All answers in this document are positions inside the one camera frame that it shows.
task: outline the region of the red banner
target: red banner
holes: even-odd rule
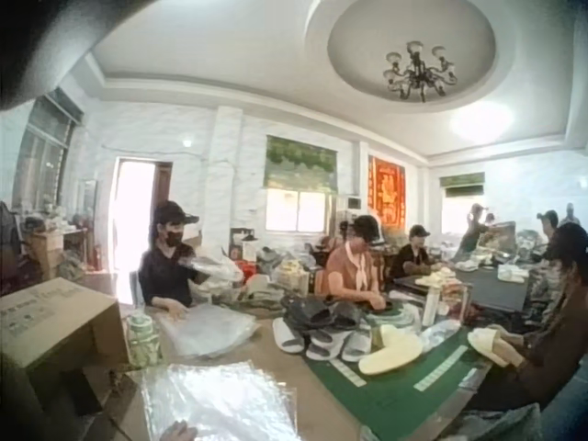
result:
[[[367,203],[382,225],[404,229],[406,221],[406,182],[404,167],[369,157]]]

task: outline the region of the green window shade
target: green window shade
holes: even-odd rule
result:
[[[485,174],[470,173],[469,175],[455,175],[440,177],[441,187],[480,186],[484,184]]]
[[[264,187],[337,193],[337,152],[268,136]]]
[[[447,198],[463,198],[464,196],[481,196],[484,194],[484,186],[450,187],[445,189]]]

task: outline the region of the face mask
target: face mask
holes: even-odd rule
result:
[[[179,244],[182,243],[182,237],[184,236],[181,232],[167,232],[167,237],[165,238],[165,243],[170,248],[176,248]]]

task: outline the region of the bottle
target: bottle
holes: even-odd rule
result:
[[[437,307],[439,299],[441,298],[440,287],[430,287],[426,295],[426,303],[424,305],[423,326],[431,326],[435,323],[435,316],[437,314]]]
[[[147,368],[162,360],[159,334],[153,319],[144,312],[135,312],[127,318],[127,342],[134,368]]]

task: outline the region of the black shirt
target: black shirt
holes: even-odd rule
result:
[[[429,254],[426,253],[424,248],[421,248],[419,254],[414,255],[413,247],[409,243],[404,245],[392,263],[390,270],[392,279],[408,276],[406,271],[404,271],[404,264],[406,262],[413,262],[415,265],[429,265]]]
[[[187,282],[195,280],[198,271],[181,266],[177,261],[193,255],[194,249],[184,243],[177,246],[169,258],[156,246],[143,255],[139,283],[146,304],[151,305],[153,297],[174,299],[187,307],[192,304]]]
[[[478,240],[483,232],[487,232],[489,228],[486,225],[482,225],[477,220],[473,220],[468,228],[468,231],[464,234],[461,239],[459,249],[466,253],[471,253],[478,246]]]

